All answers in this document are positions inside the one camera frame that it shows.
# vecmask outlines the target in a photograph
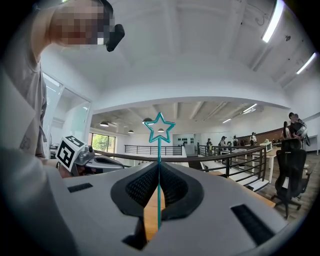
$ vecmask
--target office chair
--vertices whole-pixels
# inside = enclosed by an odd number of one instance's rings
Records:
[[[281,150],[276,152],[276,158],[279,164],[279,177],[275,181],[276,193],[271,197],[280,199],[275,206],[284,204],[285,218],[289,215],[289,204],[301,208],[301,204],[292,201],[292,198],[300,200],[300,194],[306,191],[311,171],[306,173],[307,178],[303,177],[304,165],[306,162],[307,152],[300,149],[301,144],[297,139],[288,139],[282,141]]]

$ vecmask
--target desk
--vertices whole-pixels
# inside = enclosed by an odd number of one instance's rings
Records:
[[[211,174],[211,175],[222,175],[222,173],[220,171],[211,171],[211,172],[208,172],[208,174]],[[266,205],[268,205],[269,207],[271,208],[274,208],[276,206],[276,203],[266,199],[265,197],[257,194],[256,192],[253,192],[252,190],[246,188],[245,186],[242,186],[240,184],[238,184],[239,186],[243,187],[250,195],[254,196],[255,198],[263,201]]]
[[[161,190],[161,211],[165,208],[165,195]],[[158,231],[158,188],[154,191],[144,208],[143,220],[147,240],[151,240]]]
[[[269,168],[270,168],[270,175],[269,175],[269,184],[271,183],[272,180],[272,174],[274,173],[274,159],[277,156],[277,151],[281,150],[281,147],[274,147],[271,151],[266,153],[266,158],[269,158]],[[259,157],[258,153],[253,153],[252,154],[252,159],[255,159],[255,157]]]

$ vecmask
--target white wall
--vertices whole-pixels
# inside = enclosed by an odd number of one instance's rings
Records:
[[[272,131],[283,127],[284,121],[289,121],[289,110],[266,106],[263,112],[252,112],[240,115],[228,123],[232,135],[237,137]]]
[[[192,97],[208,101],[244,99],[248,103],[290,107],[284,90],[267,75],[211,56],[182,55],[175,62],[109,76],[106,83],[108,87],[94,103],[96,113],[146,101],[194,101]]]
[[[134,145],[134,146],[158,146],[158,141],[154,141],[152,143],[149,143],[149,137],[150,133],[132,133],[130,136],[125,140],[125,145]],[[172,139],[170,140],[170,143],[165,142],[164,140],[161,141],[161,146],[172,146]]]
[[[88,81],[77,69],[67,62],[59,53],[62,47],[50,45],[41,54],[42,70],[63,84],[70,91],[94,101],[100,94],[100,87]]]
[[[304,120],[320,112],[320,72],[298,76],[285,90],[292,102],[291,112]]]

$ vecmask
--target white desk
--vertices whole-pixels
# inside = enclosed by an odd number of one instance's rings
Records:
[[[270,168],[269,184],[271,183],[272,175],[274,173],[274,163],[275,163],[274,159],[277,156],[276,152],[278,150],[280,150],[280,149],[281,149],[281,147],[274,147],[271,151],[266,153],[266,158],[269,158],[269,168]],[[259,157],[259,156],[260,156],[260,154],[253,153],[252,154],[252,159],[255,159],[256,157]]]

